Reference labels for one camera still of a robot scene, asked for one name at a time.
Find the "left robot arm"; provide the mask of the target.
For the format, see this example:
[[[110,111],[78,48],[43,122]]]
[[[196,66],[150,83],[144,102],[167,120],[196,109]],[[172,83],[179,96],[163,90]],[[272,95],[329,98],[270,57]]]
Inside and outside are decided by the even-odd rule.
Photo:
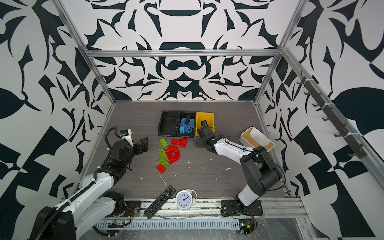
[[[125,211],[124,195],[111,188],[122,179],[136,155],[149,149],[149,139],[134,143],[130,129],[112,127],[104,135],[108,155],[87,184],[55,207],[45,207],[37,215],[31,240],[78,240],[101,219]]]

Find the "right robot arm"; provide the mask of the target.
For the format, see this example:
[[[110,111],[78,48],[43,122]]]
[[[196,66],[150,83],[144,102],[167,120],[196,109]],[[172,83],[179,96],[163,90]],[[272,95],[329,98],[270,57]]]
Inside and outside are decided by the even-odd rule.
[[[213,129],[206,121],[201,122],[201,126],[197,127],[196,147],[241,165],[247,184],[235,197],[240,209],[250,207],[265,193],[274,191],[275,184],[286,180],[284,171],[264,147],[241,146],[221,134],[216,135]]]

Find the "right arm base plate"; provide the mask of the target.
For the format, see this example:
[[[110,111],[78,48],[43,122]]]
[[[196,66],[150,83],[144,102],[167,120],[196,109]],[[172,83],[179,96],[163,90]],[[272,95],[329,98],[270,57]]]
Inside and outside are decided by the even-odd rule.
[[[240,200],[222,200],[221,215],[223,217],[231,216],[262,216],[264,213],[261,202],[254,201],[249,206],[244,206]]]

